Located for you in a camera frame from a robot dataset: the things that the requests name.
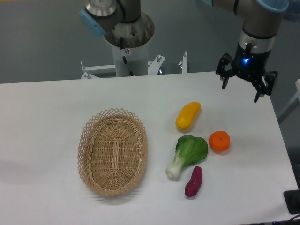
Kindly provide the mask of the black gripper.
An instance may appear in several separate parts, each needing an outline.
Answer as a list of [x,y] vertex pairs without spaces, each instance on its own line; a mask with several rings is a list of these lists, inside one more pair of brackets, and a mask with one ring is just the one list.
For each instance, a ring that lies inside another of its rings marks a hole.
[[270,52],[271,50],[264,53],[246,52],[238,44],[234,59],[228,53],[225,53],[220,58],[215,71],[223,82],[222,89],[227,87],[229,78],[237,76],[252,83],[256,89],[255,103],[264,95],[270,96],[278,76],[277,71],[265,71]]

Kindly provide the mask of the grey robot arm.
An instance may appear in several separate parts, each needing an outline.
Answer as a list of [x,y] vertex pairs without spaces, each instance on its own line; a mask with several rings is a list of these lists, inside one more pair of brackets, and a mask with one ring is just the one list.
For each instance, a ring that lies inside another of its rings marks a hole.
[[[276,71],[265,70],[284,13],[286,0],[209,0],[207,4],[222,8],[243,19],[236,54],[224,54],[216,74],[223,87],[236,76],[250,82],[255,98],[270,95]],[[97,37],[103,36],[117,49],[115,61],[118,76],[148,73],[147,60],[139,60],[133,50],[149,43],[154,34],[153,21],[141,11],[138,0],[88,0],[79,17],[84,26]]]

